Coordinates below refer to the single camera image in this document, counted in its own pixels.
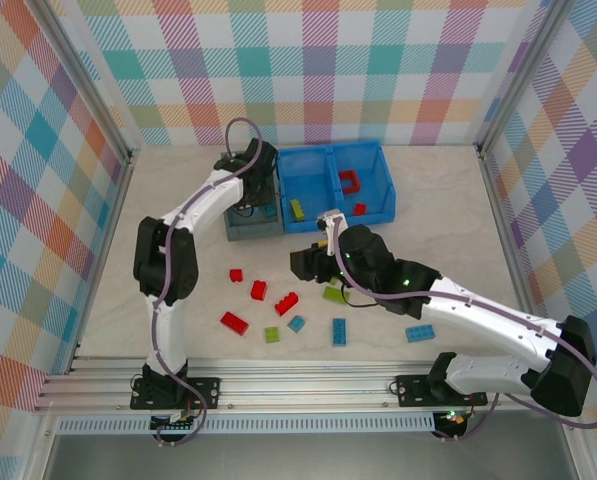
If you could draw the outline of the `grey plastic bin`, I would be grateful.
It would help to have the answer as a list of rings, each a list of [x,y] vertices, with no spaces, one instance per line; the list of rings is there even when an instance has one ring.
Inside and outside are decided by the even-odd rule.
[[[260,214],[258,206],[255,207],[255,212],[250,218],[241,218],[233,213],[232,208],[228,209],[223,214],[223,220],[227,240],[229,242],[282,236],[284,234],[279,180],[276,166],[273,180],[275,189],[274,204],[277,208],[277,216],[271,219],[264,218]]]

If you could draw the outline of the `red stepped lego brick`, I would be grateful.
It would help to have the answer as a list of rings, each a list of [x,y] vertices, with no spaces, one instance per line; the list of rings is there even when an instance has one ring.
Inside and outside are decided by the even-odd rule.
[[[299,297],[295,292],[289,292],[274,305],[274,311],[279,317],[285,315],[289,310],[299,302]]]

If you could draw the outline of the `blue two-compartment plastic bin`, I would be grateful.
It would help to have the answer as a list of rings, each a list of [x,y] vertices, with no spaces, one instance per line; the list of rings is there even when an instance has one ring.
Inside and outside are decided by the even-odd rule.
[[[344,195],[338,172],[356,170],[361,190]],[[349,225],[391,223],[396,216],[396,189],[382,145],[377,140],[282,149],[277,173],[284,232],[298,234],[318,230],[317,217],[338,209]],[[295,222],[290,201],[298,199],[305,212]],[[367,206],[365,215],[354,216],[356,203]]]

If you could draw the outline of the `red square frame lego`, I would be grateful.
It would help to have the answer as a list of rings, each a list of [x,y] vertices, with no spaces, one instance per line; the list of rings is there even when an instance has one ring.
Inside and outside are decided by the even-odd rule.
[[[344,195],[352,195],[361,190],[361,182],[356,170],[344,170],[338,172]]]

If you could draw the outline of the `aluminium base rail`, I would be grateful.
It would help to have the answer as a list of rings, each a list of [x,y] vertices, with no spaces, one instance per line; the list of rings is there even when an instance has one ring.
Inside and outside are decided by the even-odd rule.
[[[447,410],[404,406],[389,386],[399,375],[426,375],[430,362],[190,359],[177,376],[139,358],[78,357],[51,375],[34,411],[45,415],[167,415],[206,406],[210,413],[320,413]]]

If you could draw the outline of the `right aluminium side rail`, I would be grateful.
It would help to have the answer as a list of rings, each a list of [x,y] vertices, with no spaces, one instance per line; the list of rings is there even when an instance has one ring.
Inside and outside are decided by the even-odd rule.
[[[492,173],[484,155],[479,151],[476,153],[516,300],[514,307],[511,303],[491,300],[489,297],[483,299],[483,302],[503,317],[499,330],[501,335],[511,343],[510,347],[504,344],[504,348],[530,369],[541,372],[549,362],[545,356],[547,350],[555,345],[545,336],[539,336],[540,329],[547,328],[550,325],[550,320],[537,316],[535,313],[535,305],[530,298],[528,284],[521,272],[521,262],[514,236],[506,221],[502,201],[497,194]]]

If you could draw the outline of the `aluminium side rail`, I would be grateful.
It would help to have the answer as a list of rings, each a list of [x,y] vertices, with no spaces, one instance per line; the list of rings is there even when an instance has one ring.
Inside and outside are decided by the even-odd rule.
[[[95,298],[99,289],[100,282],[102,280],[105,264],[111,249],[114,233],[116,231],[118,221],[120,215],[122,213],[122,209],[125,203],[125,199],[129,190],[130,182],[133,176],[133,172],[135,169],[136,162],[140,156],[141,149],[136,148],[133,149],[128,158],[124,161],[123,167],[121,170],[121,176],[119,179],[118,189],[116,193],[116,197],[114,199],[110,214],[109,220],[107,222],[107,226],[104,230],[104,237],[101,244],[101,250],[99,252],[99,256],[96,260],[93,270],[93,277],[92,282],[90,284],[89,290],[87,292],[87,296],[85,297],[85,302],[83,305],[83,310],[77,321],[75,328],[73,330],[72,338],[69,340],[67,346],[68,349],[66,351],[65,359],[63,360],[60,369],[58,372],[60,374],[67,374],[73,363],[73,360],[76,356],[76,353],[82,343],[82,338],[84,336],[87,322],[90,317],[91,311],[93,309]]]
[[[547,328],[550,325],[550,320],[537,316],[535,313],[535,305],[530,298],[528,284],[521,272],[521,262],[514,236],[506,221],[502,201],[497,194],[492,173],[484,155],[479,151],[476,153],[516,300],[514,307],[511,303],[491,300],[489,297],[483,299],[483,302],[503,317],[499,330],[501,335],[511,343],[510,347],[504,344],[504,348],[530,369],[541,372],[549,362],[545,356],[547,350],[555,345],[545,336],[539,336],[540,329]]]

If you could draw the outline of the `left aluminium side rail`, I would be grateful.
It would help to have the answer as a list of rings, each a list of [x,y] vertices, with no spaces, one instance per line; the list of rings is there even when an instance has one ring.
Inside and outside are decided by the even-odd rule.
[[[67,346],[68,349],[66,351],[65,359],[63,360],[60,369],[58,372],[60,374],[67,374],[73,363],[73,360],[76,356],[76,353],[82,343],[82,338],[84,336],[87,322],[90,317],[91,311],[93,309],[95,298],[99,289],[100,282],[102,280],[105,264],[111,249],[114,233],[116,231],[118,221],[120,215],[122,213],[122,209],[125,203],[125,199],[129,190],[130,182],[133,176],[133,172],[135,169],[136,162],[140,156],[141,149],[136,148],[133,149],[128,158],[124,161],[123,167],[121,170],[121,176],[119,179],[118,189],[116,193],[116,197],[114,199],[110,214],[109,220],[107,222],[107,226],[104,230],[104,237],[101,244],[101,250],[99,252],[99,256],[96,260],[93,270],[93,277],[92,282],[90,284],[89,290],[87,292],[87,296],[85,297],[85,302],[83,305],[83,310],[77,321],[75,328],[73,330],[72,338],[69,340]]]

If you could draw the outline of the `left aluminium frame post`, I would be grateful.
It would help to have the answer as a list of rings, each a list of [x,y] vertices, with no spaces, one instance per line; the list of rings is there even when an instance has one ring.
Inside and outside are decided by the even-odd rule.
[[[138,154],[140,149],[136,147],[133,140],[127,142],[122,135],[118,123],[114,120],[111,110],[103,99],[101,90],[89,74],[79,50],[72,42],[72,37],[65,29],[50,0],[25,0],[25,2],[49,37],[60,60],[65,64],[67,73],[91,109],[103,134],[110,141],[112,149],[121,158],[124,165],[131,165],[134,154]]]

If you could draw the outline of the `aluminium frame post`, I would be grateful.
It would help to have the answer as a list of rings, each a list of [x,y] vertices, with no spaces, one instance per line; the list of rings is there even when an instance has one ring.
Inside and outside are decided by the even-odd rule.
[[[511,72],[505,74],[501,82],[503,88],[492,99],[486,119],[474,143],[481,161],[487,158],[495,142],[502,135],[517,107],[522,94],[533,80],[544,56],[567,19],[576,0],[549,0],[546,6],[539,2],[536,13],[542,16],[537,21],[533,17],[527,26],[526,34],[520,41],[510,62]]]
[[[138,154],[140,149],[136,147],[133,140],[127,142],[122,135],[118,123],[114,120],[111,110],[103,99],[101,90],[89,74],[79,50],[72,42],[72,37],[65,29],[50,0],[25,0],[25,2],[49,37],[60,60],[65,64],[67,73],[91,109],[103,134],[110,141],[112,149],[121,158],[124,165],[131,165],[134,154]]]

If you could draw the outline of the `right aluminium frame post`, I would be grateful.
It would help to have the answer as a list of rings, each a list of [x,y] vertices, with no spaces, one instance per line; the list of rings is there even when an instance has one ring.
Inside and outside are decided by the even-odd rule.
[[[567,19],[576,0],[549,0],[546,6],[539,2],[536,13],[542,16],[537,21],[533,17],[527,26],[526,34],[520,41],[510,62],[511,72],[505,74],[501,82],[503,88],[492,99],[486,119],[474,143],[481,161],[487,158],[495,142],[502,135],[517,107],[522,94],[533,80],[544,56]]]

